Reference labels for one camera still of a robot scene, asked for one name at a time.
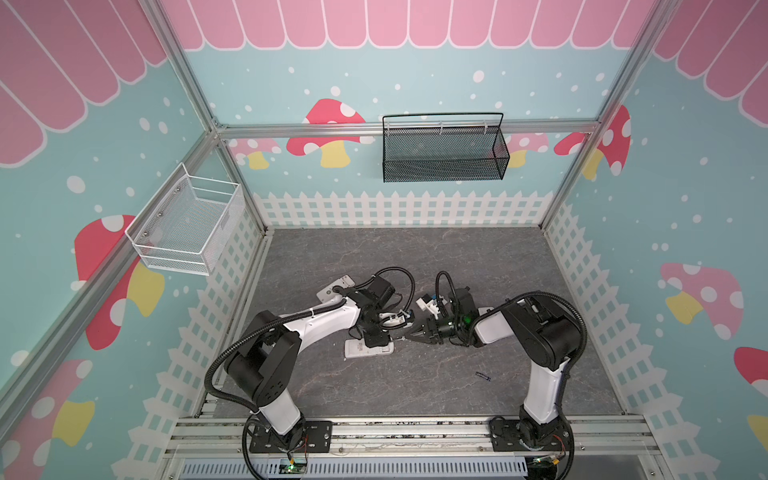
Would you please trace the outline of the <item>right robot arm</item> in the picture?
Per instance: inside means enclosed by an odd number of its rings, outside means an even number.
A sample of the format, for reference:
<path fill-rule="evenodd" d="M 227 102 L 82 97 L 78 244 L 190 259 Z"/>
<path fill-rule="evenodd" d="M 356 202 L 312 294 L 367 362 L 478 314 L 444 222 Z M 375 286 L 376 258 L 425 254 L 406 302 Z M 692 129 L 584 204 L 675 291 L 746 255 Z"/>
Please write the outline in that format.
<path fill-rule="evenodd" d="M 529 384 L 518 418 L 489 421 L 496 450 L 569 447 L 566 438 L 571 430 L 563 413 L 563 397 L 570 371 L 587 346 L 586 323 L 569 301 L 532 291 L 481 309 L 469 288 L 457 288 L 450 275 L 441 271 L 435 293 L 419 298 L 417 306 L 424 316 L 406 330 L 407 340 L 480 348 L 514 338 L 528 356 Z"/>

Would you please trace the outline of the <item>white remote with batteries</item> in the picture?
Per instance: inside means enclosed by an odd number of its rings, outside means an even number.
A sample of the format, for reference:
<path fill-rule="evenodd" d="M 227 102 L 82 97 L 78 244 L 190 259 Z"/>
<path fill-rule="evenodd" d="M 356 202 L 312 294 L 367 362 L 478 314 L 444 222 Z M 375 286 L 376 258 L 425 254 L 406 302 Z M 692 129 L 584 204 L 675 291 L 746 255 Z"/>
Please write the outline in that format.
<path fill-rule="evenodd" d="M 318 291 L 316 297 L 321 303 L 326 303 L 354 286 L 354 280 L 349 275 L 343 275 Z"/>

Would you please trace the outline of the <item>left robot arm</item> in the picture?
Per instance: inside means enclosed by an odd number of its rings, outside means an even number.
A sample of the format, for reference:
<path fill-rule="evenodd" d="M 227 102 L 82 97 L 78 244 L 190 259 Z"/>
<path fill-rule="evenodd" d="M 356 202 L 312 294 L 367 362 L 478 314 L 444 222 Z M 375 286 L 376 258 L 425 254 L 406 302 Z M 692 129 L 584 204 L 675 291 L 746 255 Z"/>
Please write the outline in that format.
<path fill-rule="evenodd" d="M 395 288 L 383 275 L 390 272 L 404 274 L 410 283 L 405 306 L 396 313 L 387 310 Z M 331 297 L 317 306 L 283 316 L 258 313 L 243 336 L 208 367 L 206 393 L 247 408 L 279 436 L 294 433 L 304 421 L 288 391 L 299 355 L 332 334 L 350 330 L 367 349 L 388 347 L 390 332 L 408 323 L 415 287 L 410 271 L 390 266 L 360 284 L 333 286 Z"/>

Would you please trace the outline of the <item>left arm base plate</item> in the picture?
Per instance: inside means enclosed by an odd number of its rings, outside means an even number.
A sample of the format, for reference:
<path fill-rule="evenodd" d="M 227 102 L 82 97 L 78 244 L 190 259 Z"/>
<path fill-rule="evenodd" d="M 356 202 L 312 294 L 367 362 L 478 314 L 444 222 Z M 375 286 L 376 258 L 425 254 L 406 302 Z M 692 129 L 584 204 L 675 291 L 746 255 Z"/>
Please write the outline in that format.
<path fill-rule="evenodd" d="M 288 433 L 257 425 L 249 434 L 248 451 L 254 454 L 329 453 L 333 432 L 331 421 L 301 420 Z"/>

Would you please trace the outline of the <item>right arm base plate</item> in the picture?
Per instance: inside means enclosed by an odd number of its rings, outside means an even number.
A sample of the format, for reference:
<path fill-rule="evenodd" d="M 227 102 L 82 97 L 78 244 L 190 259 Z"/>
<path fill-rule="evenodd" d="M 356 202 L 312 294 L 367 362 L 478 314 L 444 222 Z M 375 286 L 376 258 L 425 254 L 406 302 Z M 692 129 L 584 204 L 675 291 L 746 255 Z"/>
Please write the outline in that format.
<path fill-rule="evenodd" d="M 560 418 L 540 425 L 529 418 L 520 420 L 496 416 L 488 422 L 488 428 L 495 452 L 565 453 L 573 436 L 570 425 Z"/>

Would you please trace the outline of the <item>white remote with green buttons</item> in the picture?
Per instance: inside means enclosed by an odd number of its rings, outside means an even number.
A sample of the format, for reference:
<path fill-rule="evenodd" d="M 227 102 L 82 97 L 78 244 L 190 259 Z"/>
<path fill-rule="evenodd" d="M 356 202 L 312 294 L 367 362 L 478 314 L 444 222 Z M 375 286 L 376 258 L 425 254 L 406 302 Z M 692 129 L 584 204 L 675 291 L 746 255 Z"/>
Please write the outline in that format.
<path fill-rule="evenodd" d="M 390 355 L 394 352 L 394 343 L 390 341 L 385 346 L 368 347 L 365 342 L 360 339 L 348 339 L 344 343 L 344 358 L 367 358 L 375 356 Z"/>

